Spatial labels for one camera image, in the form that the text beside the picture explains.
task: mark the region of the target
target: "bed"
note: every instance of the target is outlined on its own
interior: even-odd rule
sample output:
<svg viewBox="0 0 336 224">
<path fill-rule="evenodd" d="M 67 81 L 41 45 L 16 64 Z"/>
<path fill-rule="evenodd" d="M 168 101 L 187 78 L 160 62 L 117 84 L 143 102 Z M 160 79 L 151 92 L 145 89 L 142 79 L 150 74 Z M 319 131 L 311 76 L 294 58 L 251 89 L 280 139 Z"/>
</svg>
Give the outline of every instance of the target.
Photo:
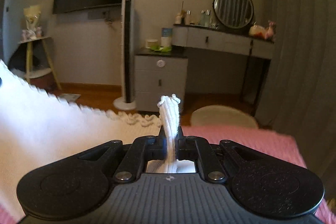
<svg viewBox="0 0 336 224">
<path fill-rule="evenodd" d="M 112 139 L 132 143 L 157 135 L 155 116 L 115 114 L 68 104 L 14 76 L 0 61 L 0 224 L 17 223 L 24 213 L 16 199 L 16 185 L 32 169 L 79 153 Z M 295 140 L 272 131 L 228 126 L 183 127 L 184 135 L 210 143 L 231 139 L 255 150 L 305 166 Z M 323 200 L 316 216 L 335 224 Z"/>
</svg>

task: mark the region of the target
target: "gray curtain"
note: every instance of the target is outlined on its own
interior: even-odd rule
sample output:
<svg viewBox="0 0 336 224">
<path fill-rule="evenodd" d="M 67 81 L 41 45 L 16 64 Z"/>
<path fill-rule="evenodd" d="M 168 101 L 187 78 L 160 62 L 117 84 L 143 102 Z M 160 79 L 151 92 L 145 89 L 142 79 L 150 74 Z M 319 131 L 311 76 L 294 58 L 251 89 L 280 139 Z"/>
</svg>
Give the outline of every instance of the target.
<svg viewBox="0 0 336 224">
<path fill-rule="evenodd" d="M 336 0 L 265 0 L 264 18 L 277 37 L 256 118 L 294 136 L 336 197 Z"/>
</svg>

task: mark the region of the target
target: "nightstand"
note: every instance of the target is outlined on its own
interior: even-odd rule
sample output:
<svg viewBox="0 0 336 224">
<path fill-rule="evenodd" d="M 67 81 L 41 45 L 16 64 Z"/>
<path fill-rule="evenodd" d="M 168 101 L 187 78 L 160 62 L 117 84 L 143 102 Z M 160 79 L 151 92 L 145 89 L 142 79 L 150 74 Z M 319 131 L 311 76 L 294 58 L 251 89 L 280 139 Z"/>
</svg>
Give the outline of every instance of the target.
<svg viewBox="0 0 336 224">
<path fill-rule="evenodd" d="M 135 99 L 138 111 L 158 112 L 161 96 L 176 94 L 183 110 L 188 59 L 184 48 L 154 52 L 146 48 L 135 55 Z"/>
</svg>

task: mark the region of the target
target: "metal screw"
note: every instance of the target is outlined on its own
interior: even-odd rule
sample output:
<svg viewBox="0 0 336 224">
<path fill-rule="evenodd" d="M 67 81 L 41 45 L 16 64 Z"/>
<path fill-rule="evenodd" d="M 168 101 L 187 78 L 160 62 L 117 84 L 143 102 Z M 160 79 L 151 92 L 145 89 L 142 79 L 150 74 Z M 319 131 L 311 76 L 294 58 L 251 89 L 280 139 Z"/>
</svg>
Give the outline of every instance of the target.
<svg viewBox="0 0 336 224">
<path fill-rule="evenodd" d="M 129 180 L 132 178 L 132 174 L 130 172 L 124 171 L 124 172 L 119 172 L 115 175 L 115 178 L 118 180 Z"/>
<path fill-rule="evenodd" d="M 225 175 L 222 172 L 214 171 L 208 174 L 208 177 L 211 180 L 221 180 L 225 178 Z"/>
</svg>

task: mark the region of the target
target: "white towel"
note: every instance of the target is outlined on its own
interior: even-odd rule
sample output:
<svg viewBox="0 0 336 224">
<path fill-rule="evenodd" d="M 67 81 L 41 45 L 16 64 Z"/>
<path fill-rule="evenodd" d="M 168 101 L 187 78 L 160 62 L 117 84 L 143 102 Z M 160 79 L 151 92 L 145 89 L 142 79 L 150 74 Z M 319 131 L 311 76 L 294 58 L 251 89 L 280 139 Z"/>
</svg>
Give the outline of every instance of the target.
<svg viewBox="0 0 336 224">
<path fill-rule="evenodd" d="M 116 115 L 59 101 L 14 76 L 0 60 L 0 204 L 19 221 L 16 186 L 28 172 L 119 139 L 158 135 L 156 116 Z"/>
<path fill-rule="evenodd" d="M 167 155 L 165 160 L 152 160 L 148 163 L 147 173 L 195 173 L 194 162 L 176 159 L 176 137 L 180 124 L 179 103 L 175 94 L 172 97 L 162 96 L 157 104 L 160 108 L 160 119 L 167 138 Z"/>
</svg>

